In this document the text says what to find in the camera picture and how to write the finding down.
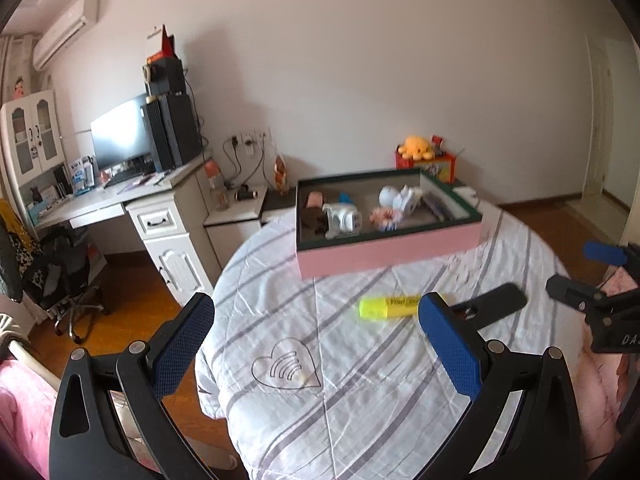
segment striped duvet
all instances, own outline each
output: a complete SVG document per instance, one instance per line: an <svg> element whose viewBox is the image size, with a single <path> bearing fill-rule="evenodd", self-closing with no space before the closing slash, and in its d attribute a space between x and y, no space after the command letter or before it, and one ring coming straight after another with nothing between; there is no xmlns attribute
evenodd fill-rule
<svg viewBox="0 0 640 480"><path fill-rule="evenodd" d="M411 479L463 413L417 320L365 321L363 296L431 290L467 300L505 282L528 305L482 331L513 351L559 346L570 369L582 317L549 300L564 272L524 224L486 202L482 243L423 262L301 280L294 216L272 222L231 259L214 292L216 320L196 358L202 411L226 418L254 479ZM518 401L512 394L477 466L493 458Z"/></svg>

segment pink box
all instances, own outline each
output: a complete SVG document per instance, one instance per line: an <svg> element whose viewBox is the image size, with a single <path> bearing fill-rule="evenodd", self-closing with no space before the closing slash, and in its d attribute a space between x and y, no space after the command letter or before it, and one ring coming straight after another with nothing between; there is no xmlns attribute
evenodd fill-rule
<svg viewBox="0 0 640 480"><path fill-rule="evenodd" d="M371 210L380 205L378 195L383 186L421 187L425 195L445 205L449 219L437 221L427 210L417 210L402 227L379 232L368 219ZM301 180L296 191L296 256L302 278L427 260L472 249L480 241L482 215L453 192L453 186L418 168ZM325 203L337 202L340 193L347 194L362 213L361 232L327 240L303 227L300 211L312 191L322 192Z"/></svg>

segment box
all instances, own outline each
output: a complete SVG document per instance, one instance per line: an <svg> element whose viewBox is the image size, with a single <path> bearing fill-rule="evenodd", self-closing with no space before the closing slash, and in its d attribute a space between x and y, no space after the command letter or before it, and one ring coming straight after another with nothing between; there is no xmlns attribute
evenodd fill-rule
<svg viewBox="0 0 640 480"><path fill-rule="evenodd" d="M424 192L440 198L455 219L433 222L425 210L417 210L402 228L380 232L369 222L369 215L380 206L378 196L383 186L397 189L420 186ZM322 192L326 203L338 202L342 192L348 194L362 213L361 232L327 240L324 235L303 228L300 211L311 191ZM451 186L419 168L300 180L296 189L296 257L300 275L317 278L466 251L478 246L481 221L482 215L453 192Z"/></svg>
<svg viewBox="0 0 640 480"><path fill-rule="evenodd" d="M406 170L409 168L421 168L430 175L433 175L447 184L453 184L456 180L456 156L445 153L431 160L420 160L416 162L412 158L408 160L396 150L396 170Z"/></svg>

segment blue gripper pad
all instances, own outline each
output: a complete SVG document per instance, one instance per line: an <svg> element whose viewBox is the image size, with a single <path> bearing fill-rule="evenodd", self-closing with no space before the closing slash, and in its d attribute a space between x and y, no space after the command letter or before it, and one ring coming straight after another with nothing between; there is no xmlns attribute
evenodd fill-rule
<svg viewBox="0 0 640 480"><path fill-rule="evenodd" d="M175 393L213 325L214 313L213 300L206 294L195 294L173 321L154 334L149 345L161 346L152 362L156 399Z"/></svg>
<svg viewBox="0 0 640 480"><path fill-rule="evenodd" d="M626 264L626 254L622 247L600 242L586 242L582 247L582 254L588 260L595 260L615 267L622 267Z"/></svg>
<svg viewBox="0 0 640 480"><path fill-rule="evenodd" d="M418 304L418 322L459 394L475 400L482 387L480 362L431 298Z"/></svg>

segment cabinet door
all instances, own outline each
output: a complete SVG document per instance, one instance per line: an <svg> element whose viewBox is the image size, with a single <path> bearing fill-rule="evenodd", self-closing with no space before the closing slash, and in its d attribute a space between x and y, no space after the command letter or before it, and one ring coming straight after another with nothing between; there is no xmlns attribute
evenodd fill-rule
<svg viewBox="0 0 640 480"><path fill-rule="evenodd" d="M181 306L196 292L213 294L209 281L188 234L145 241L166 286Z"/></svg>
<svg viewBox="0 0 640 480"><path fill-rule="evenodd" d="M223 269L238 250L238 247L259 230L260 221L258 220L207 227L211 245L213 245L213 250L216 251L216 256Z"/></svg>
<svg viewBox="0 0 640 480"><path fill-rule="evenodd" d="M40 167L42 171L47 171L65 161L56 120L53 90L38 92L31 97L31 117Z"/></svg>
<svg viewBox="0 0 640 480"><path fill-rule="evenodd" d="M22 186L42 172L31 121L30 99L25 97L5 106L2 115L6 136L4 145L11 156L18 186Z"/></svg>

